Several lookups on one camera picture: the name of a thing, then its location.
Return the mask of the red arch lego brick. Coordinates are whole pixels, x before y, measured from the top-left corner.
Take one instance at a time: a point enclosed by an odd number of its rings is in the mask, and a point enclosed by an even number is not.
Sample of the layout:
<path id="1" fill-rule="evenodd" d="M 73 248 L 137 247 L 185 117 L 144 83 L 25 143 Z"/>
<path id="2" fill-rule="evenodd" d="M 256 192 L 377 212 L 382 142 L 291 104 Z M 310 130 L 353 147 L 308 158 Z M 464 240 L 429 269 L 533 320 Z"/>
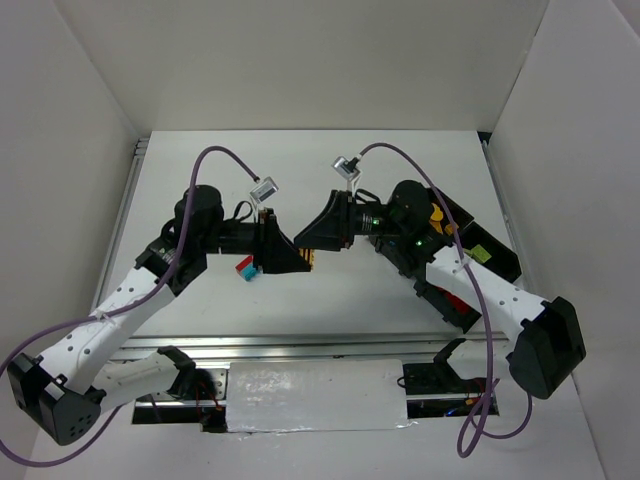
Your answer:
<path id="1" fill-rule="evenodd" d="M 447 300 L 447 302 L 449 303 L 449 305 L 459 314 L 459 315 L 466 315 L 469 313 L 469 311 L 471 310 L 471 307 L 466 304 L 464 301 L 462 301 L 460 298 L 458 298 L 457 296 L 451 294 L 448 291 L 445 291 L 443 289 L 441 289 L 441 293 L 444 296 L 444 298 Z"/>

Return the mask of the orange 2x4 brick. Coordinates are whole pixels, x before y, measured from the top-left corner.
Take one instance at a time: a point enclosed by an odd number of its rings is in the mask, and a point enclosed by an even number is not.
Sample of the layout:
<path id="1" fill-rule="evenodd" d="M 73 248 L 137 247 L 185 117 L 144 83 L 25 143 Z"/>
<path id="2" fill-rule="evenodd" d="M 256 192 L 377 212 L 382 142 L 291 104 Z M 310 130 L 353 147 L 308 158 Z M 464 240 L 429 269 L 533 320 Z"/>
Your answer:
<path id="1" fill-rule="evenodd" d="M 307 262 L 309 269 L 312 270 L 315 264 L 315 250 L 309 248 L 301 248 L 299 250 L 300 256 Z"/>

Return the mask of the teal brick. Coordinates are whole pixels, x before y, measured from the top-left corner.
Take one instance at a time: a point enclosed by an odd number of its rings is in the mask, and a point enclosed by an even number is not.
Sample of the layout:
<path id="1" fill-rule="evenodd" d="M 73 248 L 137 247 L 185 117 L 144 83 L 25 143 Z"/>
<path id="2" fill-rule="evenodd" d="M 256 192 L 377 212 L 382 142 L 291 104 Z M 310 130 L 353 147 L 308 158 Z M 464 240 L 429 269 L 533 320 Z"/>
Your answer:
<path id="1" fill-rule="evenodd" d="M 243 280 L 249 282 L 259 274 L 259 270 L 252 264 L 247 264 L 246 266 L 238 269 L 238 274 Z"/>

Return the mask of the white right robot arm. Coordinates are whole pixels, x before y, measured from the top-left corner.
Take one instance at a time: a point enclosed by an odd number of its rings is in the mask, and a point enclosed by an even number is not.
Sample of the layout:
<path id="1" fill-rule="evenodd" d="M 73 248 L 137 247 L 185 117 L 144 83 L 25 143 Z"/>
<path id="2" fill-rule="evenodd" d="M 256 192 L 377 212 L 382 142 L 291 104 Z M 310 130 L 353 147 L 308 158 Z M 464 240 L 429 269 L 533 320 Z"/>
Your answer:
<path id="1" fill-rule="evenodd" d="M 365 236 L 412 280 L 446 322 L 468 331 L 482 315 L 511 343 L 496 353 L 528 394 L 548 399 L 584 360 L 574 305 L 516 286 L 517 255 L 444 194 L 414 180 L 399 182 L 387 202 L 334 190 L 321 213 L 294 239 L 297 247 L 340 251 Z"/>

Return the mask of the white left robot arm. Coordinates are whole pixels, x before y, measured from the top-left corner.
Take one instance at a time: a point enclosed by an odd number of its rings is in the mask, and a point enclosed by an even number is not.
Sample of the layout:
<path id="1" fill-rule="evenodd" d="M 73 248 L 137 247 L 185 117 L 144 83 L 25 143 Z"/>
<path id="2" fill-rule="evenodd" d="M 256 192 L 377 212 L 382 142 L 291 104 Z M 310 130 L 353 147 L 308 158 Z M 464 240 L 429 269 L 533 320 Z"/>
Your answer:
<path id="1" fill-rule="evenodd" d="M 194 399 L 213 387 L 210 376 L 175 346 L 114 363 L 113 354 L 152 316 L 167 307 L 207 268 L 210 254 L 248 255 L 264 274 L 306 273 L 312 252 L 298 249 L 270 208 L 256 220 L 225 218 L 220 192 L 188 189 L 174 217 L 136 258 L 122 283 L 61 340 L 36 356 L 20 353 L 7 373 L 18 407 L 57 444 L 84 436 L 99 416 L 142 396 L 164 392 Z"/>

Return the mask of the red rectangular lego brick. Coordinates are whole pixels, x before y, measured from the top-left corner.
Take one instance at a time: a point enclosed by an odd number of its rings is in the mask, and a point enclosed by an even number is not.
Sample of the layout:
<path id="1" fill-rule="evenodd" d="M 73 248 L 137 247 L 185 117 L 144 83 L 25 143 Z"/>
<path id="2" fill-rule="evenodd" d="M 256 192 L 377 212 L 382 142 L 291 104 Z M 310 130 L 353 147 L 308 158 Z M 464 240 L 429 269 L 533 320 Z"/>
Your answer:
<path id="1" fill-rule="evenodd" d="M 242 268 L 244 266 L 246 266 L 247 264 L 252 264 L 253 265 L 253 260 L 254 257 L 252 255 L 249 255 L 247 257 L 245 257 L 242 261 L 240 261 L 236 266 L 235 266 L 235 270 L 238 273 L 238 269 Z"/>

